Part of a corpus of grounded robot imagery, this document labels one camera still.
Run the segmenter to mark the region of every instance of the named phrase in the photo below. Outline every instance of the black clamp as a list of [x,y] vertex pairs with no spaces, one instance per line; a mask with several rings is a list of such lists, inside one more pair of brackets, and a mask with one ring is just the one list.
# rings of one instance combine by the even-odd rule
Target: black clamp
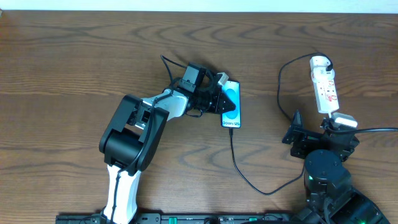
[[[209,78],[209,84],[202,87],[204,77]],[[222,73],[215,73],[202,65],[190,62],[180,79],[177,91],[189,98],[186,111],[196,109],[206,113],[223,114],[233,111],[236,105],[222,92],[218,81]]]
[[[345,161],[354,152],[359,144],[359,140],[354,134],[332,134],[327,127],[333,127],[334,121],[324,118],[321,127],[325,129],[323,134],[304,129],[302,117],[297,110],[294,113],[292,124],[287,130],[282,143],[292,144],[290,155],[305,159],[314,150],[325,149],[335,153],[341,161]],[[339,126],[340,131],[356,130],[346,125]]]

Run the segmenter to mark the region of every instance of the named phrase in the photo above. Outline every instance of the wall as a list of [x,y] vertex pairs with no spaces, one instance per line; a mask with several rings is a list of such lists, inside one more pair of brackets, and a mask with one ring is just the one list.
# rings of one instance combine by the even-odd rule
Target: wall
[[3,10],[398,13],[398,0],[0,0]]

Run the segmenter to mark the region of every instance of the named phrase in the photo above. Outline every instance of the phone screen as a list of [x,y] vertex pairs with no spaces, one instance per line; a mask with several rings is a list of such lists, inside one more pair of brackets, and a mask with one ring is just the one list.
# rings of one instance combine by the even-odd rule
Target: phone screen
[[228,98],[235,104],[233,111],[221,115],[221,125],[226,128],[241,127],[241,84],[238,82],[227,81],[222,88]]

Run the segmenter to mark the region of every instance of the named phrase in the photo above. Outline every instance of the power strip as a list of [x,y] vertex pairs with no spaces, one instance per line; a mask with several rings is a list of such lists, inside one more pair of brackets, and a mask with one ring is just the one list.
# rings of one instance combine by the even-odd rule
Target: power strip
[[324,56],[314,56],[310,60],[311,79],[317,99],[318,112],[329,114],[338,110],[338,99],[335,86],[335,71],[327,71],[330,61]]

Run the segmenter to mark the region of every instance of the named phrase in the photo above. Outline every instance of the table surface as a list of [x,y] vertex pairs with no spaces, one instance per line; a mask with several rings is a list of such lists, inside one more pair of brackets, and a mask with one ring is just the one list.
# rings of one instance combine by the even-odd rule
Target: table surface
[[[100,137],[121,98],[161,93],[159,58],[202,63],[241,82],[238,166],[264,191],[299,175],[303,160],[280,141],[289,127],[276,105],[277,73],[319,50],[334,63],[339,112],[360,128],[398,126],[398,16],[365,14],[6,11],[0,18],[0,223],[53,223],[59,213],[106,205]],[[282,107],[319,130],[308,59],[282,75]],[[175,77],[183,70],[172,67]],[[398,138],[358,135],[345,162],[356,188],[398,222]],[[234,170],[220,117],[169,121],[143,173],[141,208],[165,213],[297,212],[303,180],[272,196]]]

